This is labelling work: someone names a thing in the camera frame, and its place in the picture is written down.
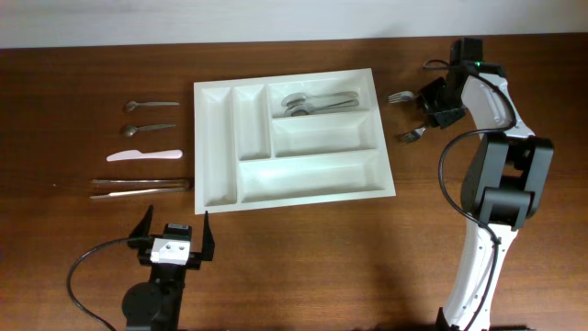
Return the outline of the large metal spoon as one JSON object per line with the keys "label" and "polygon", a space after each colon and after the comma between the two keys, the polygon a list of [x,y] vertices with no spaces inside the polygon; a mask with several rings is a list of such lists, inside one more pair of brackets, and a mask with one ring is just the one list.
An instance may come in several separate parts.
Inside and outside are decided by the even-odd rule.
{"label": "large metal spoon", "polygon": [[282,107],[293,107],[296,104],[310,101],[325,103],[327,101],[348,101],[357,99],[358,93],[354,91],[345,91],[332,94],[310,95],[306,93],[294,93],[284,97],[281,101]]}
{"label": "large metal spoon", "polygon": [[323,106],[314,106],[312,103],[309,102],[302,102],[295,106],[288,107],[284,111],[285,117],[296,117],[296,116],[306,116],[314,114],[321,110],[327,110],[331,108],[345,108],[345,107],[354,107],[358,106],[359,101],[357,99],[349,99],[346,101],[323,105]]}

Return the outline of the metal kitchen tongs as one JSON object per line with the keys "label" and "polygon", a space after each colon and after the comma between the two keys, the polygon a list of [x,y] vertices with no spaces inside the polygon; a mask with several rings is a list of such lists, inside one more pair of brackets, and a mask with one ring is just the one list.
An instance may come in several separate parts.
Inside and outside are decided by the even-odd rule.
{"label": "metal kitchen tongs", "polygon": [[92,195],[92,200],[184,192],[190,191],[193,187],[189,179],[93,179],[91,183],[122,188],[122,190]]}

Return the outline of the metal fork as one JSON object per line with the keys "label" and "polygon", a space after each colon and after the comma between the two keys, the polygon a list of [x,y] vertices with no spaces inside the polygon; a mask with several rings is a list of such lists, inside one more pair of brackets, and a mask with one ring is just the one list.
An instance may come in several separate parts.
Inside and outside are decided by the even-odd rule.
{"label": "metal fork", "polygon": [[406,133],[399,135],[398,141],[400,143],[415,143],[423,137],[426,129],[427,129],[427,125],[424,124],[416,129],[413,129],[411,131],[408,131]]}
{"label": "metal fork", "polygon": [[401,91],[398,93],[394,93],[389,95],[387,100],[390,104],[394,103],[402,103],[402,102],[411,102],[417,99],[417,96],[411,91]]}

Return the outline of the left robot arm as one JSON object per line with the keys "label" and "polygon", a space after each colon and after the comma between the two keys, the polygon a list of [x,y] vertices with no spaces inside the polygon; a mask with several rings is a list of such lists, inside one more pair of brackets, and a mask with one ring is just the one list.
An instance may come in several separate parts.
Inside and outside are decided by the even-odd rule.
{"label": "left robot arm", "polygon": [[129,288],[121,309],[128,330],[176,330],[178,328],[186,274],[211,261],[215,241],[204,215],[202,247],[191,249],[192,227],[168,223],[161,234],[151,234],[153,207],[129,235],[128,247],[137,251],[141,265],[149,267],[150,277]]}

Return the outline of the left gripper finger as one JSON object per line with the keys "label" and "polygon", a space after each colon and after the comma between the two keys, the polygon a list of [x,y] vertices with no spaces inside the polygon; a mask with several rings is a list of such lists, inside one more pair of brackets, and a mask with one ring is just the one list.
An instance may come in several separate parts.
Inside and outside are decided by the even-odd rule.
{"label": "left gripper finger", "polygon": [[133,229],[129,235],[127,246],[129,248],[144,248],[146,247],[151,237],[149,236],[151,223],[153,219],[153,205],[150,205],[145,212],[141,221]]}
{"label": "left gripper finger", "polygon": [[209,213],[204,214],[201,250],[194,254],[197,261],[212,261],[215,252],[215,241],[209,223]]}

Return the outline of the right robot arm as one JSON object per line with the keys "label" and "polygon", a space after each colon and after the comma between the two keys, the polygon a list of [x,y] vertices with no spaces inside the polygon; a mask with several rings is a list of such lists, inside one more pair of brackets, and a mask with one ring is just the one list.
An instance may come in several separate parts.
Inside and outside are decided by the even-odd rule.
{"label": "right robot arm", "polygon": [[506,74],[483,59],[480,39],[456,40],[448,61],[431,60],[428,70],[447,75],[423,87],[418,107],[432,128],[446,128],[471,114],[472,136],[480,144],[450,206],[467,220],[458,274],[435,320],[437,330],[488,330],[490,311],[504,259],[518,231],[538,209],[554,146],[538,138],[522,121],[508,94]]}

